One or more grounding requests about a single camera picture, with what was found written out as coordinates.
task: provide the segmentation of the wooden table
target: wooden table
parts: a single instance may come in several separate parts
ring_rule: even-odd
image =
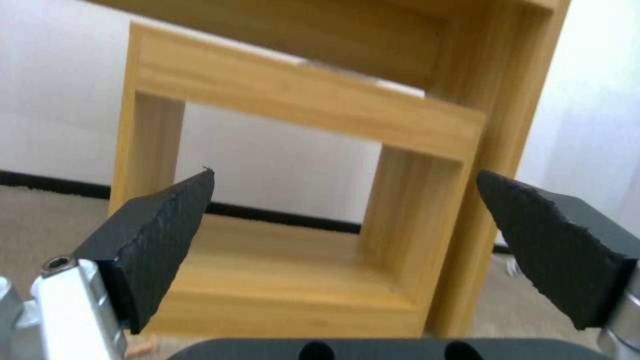
[[[359,241],[207,217],[152,330],[419,336],[426,324],[437,336],[467,334],[496,232],[474,174],[487,168],[514,175],[569,0],[93,2],[429,94],[410,99],[321,70],[277,65],[134,26],[111,211],[173,181],[184,101],[241,108],[384,144]],[[232,86],[213,85],[225,78],[212,72],[212,63],[238,70],[237,62],[254,69],[247,76],[302,83],[302,91],[256,88],[262,105],[252,107]],[[198,82],[186,74],[214,80]],[[241,78],[246,85],[249,78]],[[340,104],[346,110],[339,120],[327,121],[320,109],[335,100],[327,88],[336,86],[346,94]],[[289,107],[265,95],[274,91]],[[362,104],[371,111],[359,112]],[[290,116],[296,105],[306,115]],[[386,120],[372,115],[377,111]],[[140,135],[137,127],[152,136]]]

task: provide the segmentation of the wooden cube shelf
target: wooden cube shelf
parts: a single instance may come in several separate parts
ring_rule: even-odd
[[[422,332],[483,132],[480,111],[132,24],[111,212],[172,184],[185,101],[359,136],[388,151],[359,237],[205,216],[150,331]],[[402,186],[387,182],[399,174]]]
[[[449,102],[133,26],[111,211],[173,181],[185,101],[383,143],[359,237],[206,217],[150,331],[468,333],[495,238],[469,179],[515,174],[569,0],[90,1]]]

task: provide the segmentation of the white wall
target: white wall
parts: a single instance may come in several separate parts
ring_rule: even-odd
[[[82,1],[0,2],[0,169],[111,182],[132,18]],[[359,222],[379,152],[376,143],[189,104],[176,178],[206,165],[217,201]]]
[[[517,178],[640,236],[640,2],[573,0]]]
[[[0,1],[0,169],[111,182],[130,19]],[[638,235],[639,24],[637,0],[573,0],[518,171]],[[184,121],[178,179],[207,165],[218,201],[361,221],[379,145],[192,104]]]

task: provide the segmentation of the screw hole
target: screw hole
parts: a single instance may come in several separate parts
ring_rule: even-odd
[[[311,341],[306,344],[300,354],[298,360],[334,360],[335,354],[329,345],[322,341]]]
[[[61,256],[60,258],[55,258],[52,259],[48,264],[47,264],[47,268],[49,270],[55,270],[58,268],[61,268],[63,266],[66,266],[67,264],[69,264],[70,259],[66,256]]]
[[[473,346],[463,341],[453,341],[444,349],[445,360],[482,360]]]

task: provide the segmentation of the beige carpet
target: beige carpet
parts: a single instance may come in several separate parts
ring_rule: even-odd
[[[68,253],[106,218],[107,202],[72,195],[0,186],[0,274],[28,295],[39,266]],[[576,331],[569,319],[524,277],[509,277],[505,257],[494,256],[472,329],[474,337],[555,338],[595,348],[597,331]],[[143,338],[132,338],[130,344]],[[136,359],[166,359],[196,341],[157,338],[152,354]]]

